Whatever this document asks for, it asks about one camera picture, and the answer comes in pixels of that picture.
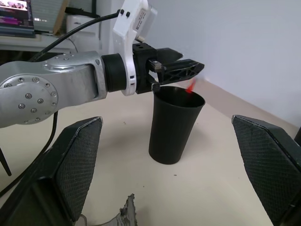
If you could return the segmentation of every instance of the black cup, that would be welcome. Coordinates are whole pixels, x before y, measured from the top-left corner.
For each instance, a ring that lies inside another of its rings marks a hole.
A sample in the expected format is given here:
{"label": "black cup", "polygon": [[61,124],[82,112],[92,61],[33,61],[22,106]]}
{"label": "black cup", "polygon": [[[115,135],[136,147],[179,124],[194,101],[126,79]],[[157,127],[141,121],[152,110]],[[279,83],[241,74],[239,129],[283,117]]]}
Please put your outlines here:
{"label": "black cup", "polygon": [[162,164],[177,163],[192,127],[205,105],[197,93],[172,86],[154,93],[154,115],[150,135],[150,156]]}

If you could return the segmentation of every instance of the monitor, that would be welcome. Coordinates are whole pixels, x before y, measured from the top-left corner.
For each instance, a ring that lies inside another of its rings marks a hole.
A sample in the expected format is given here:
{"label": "monitor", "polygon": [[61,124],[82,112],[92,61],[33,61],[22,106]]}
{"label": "monitor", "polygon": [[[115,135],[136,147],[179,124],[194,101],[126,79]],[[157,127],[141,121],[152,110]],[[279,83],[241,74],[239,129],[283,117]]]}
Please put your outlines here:
{"label": "monitor", "polygon": [[0,0],[0,35],[35,37],[30,0]]}

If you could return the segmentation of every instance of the metal screw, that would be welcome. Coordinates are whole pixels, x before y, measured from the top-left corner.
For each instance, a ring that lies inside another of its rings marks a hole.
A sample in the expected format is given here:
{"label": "metal screw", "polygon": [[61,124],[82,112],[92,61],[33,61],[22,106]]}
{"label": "metal screw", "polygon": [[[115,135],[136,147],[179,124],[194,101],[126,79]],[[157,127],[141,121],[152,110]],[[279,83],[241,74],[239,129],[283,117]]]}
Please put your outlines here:
{"label": "metal screw", "polygon": [[25,104],[19,104],[19,108],[20,109],[24,109],[25,108]]}
{"label": "metal screw", "polygon": [[32,95],[30,93],[25,94],[26,99],[32,98]]}
{"label": "metal screw", "polygon": [[34,78],[32,79],[32,81],[33,81],[33,82],[38,82],[38,81],[39,81],[39,78],[34,77]]}

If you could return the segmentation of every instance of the black cable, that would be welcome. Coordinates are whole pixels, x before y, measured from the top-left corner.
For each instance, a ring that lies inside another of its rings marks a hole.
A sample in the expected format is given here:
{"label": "black cable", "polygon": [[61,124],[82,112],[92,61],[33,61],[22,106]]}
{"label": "black cable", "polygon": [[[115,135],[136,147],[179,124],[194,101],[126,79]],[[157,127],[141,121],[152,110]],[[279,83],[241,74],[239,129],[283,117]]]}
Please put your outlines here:
{"label": "black cable", "polygon": [[[53,115],[53,124],[52,124],[52,131],[49,137],[49,140],[47,141],[47,143],[45,144],[45,146],[43,147],[42,151],[38,154],[38,156],[33,160],[33,163],[37,160],[37,158],[39,158],[49,147],[49,145],[51,144],[54,136],[55,136],[55,131],[56,131],[56,124],[57,124],[57,116],[58,116],[58,112],[54,113]],[[8,192],[10,189],[12,189],[21,179],[22,177],[24,177],[26,171],[30,168],[32,164],[29,165],[29,167],[26,168],[26,170],[24,170],[16,179],[13,180],[13,182],[11,182],[6,188],[4,188],[1,192],[0,192],[0,198],[2,196],[5,195],[6,192]]]}
{"label": "black cable", "polygon": [[[36,55],[34,55],[29,61],[30,62],[36,62],[38,59],[40,59],[45,53],[47,53],[48,51],[50,51],[52,48],[54,48],[55,46],[57,46],[58,44],[60,44],[62,41],[64,41],[65,39],[69,38],[71,35],[75,34],[76,32],[90,26],[93,24],[96,24],[98,22],[101,21],[105,21],[105,20],[110,20],[110,19],[114,19],[116,17],[118,17],[118,14],[120,12],[120,9],[117,11],[117,13],[111,14],[111,15],[107,15],[107,16],[103,16],[103,17],[99,17],[96,18],[94,20],[91,20],[85,24],[82,24],[81,26],[78,26],[77,28],[74,28],[72,31],[69,31],[68,33],[66,33],[65,35],[63,35],[62,37],[60,37],[58,40],[54,41],[52,44],[50,44],[49,46],[47,46],[45,49],[43,49],[42,51],[40,51],[39,53],[37,53]],[[58,116],[58,112],[54,113],[53,115],[53,125],[52,125],[52,131],[51,131],[51,135],[49,140],[47,141],[47,143],[45,144],[45,146],[43,147],[43,149],[41,150],[41,152],[38,154],[38,156],[34,159],[34,161],[37,160],[37,158],[39,158],[49,147],[49,145],[51,144],[54,136],[55,136],[55,131],[56,131],[56,124],[57,124],[57,116]],[[4,188],[1,192],[0,192],[0,198],[6,193],[8,192],[10,189],[12,189],[24,176],[24,174],[26,173],[26,171],[28,170],[28,168],[26,168],[26,170],[24,170],[13,182],[11,182],[6,188]]]}
{"label": "black cable", "polygon": [[111,15],[107,15],[107,16],[102,16],[99,18],[96,18],[94,20],[90,20],[89,22],[82,24],[81,26],[78,26],[76,28],[74,28],[72,31],[69,31],[68,33],[66,33],[65,35],[63,35],[61,38],[59,38],[58,40],[54,41],[52,44],[50,44],[49,46],[47,46],[45,49],[43,49],[41,52],[37,53],[36,55],[34,55],[29,61],[31,62],[36,62],[40,57],[42,57],[45,53],[47,53],[48,51],[50,51],[52,48],[54,48],[55,46],[57,46],[58,44],[60,44],[62,41],[64,41],[65,39],[69,38],[71,35],[75,34],[76,32],[90,26],[93,24],[96,24],[98,22],[101,21],[105,21],[105,20],[110,20],[110,19],[114,19],[116,17],[118,17],[119,15],[119,11],[117,11],[117,13],[111,14]]}
{"label": "black cable", "polygon": [[4,154],[3,154],[3,151],[1,150],[0,148],[0,162],[5,170],[5,172],[11,176],[11,171],[9,169],[9,166],[8,166],[8,162],[6,161],[5,157],[4,157]]}
{"label": "black cable", "polygon": [[92,9],[91,9],[91,13],[96,15],[96,0],[92,0]]}
{"label": "black cable", "polygon": [[76,48],[76,45],[74,44],[74,42],[70,39],[70,38],[67,38],[70,42],[72,42],[72,44],[74,45],[74,47],[75,47],[75,50],[76,50],[76,52],[78,53],[79,51],[77,50],[77,48]]}

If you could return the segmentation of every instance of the beige table surface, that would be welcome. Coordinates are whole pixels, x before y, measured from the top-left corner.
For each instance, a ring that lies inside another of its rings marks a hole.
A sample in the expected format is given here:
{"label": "beige table surface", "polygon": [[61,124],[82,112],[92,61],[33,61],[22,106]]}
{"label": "beige table surface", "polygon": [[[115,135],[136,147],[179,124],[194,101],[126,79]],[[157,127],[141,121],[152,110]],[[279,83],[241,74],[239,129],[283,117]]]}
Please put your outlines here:
{"label": "beige table surface", "polygon": [[[75,121],[103,117],[94,177],[83,209],[90,224],[114,217],[134,193],[139,226],[272,225],[247,178],[229,117],[206,104],[181,160],[163,165],[148,154],[152,109],[151,93],[125,97],[117,92],[59,112],[56,136]],[[0,189],[35,158],[51,124],[48,119],[0,129],[0,147],[13,173],[8,177],[0,168]]]}

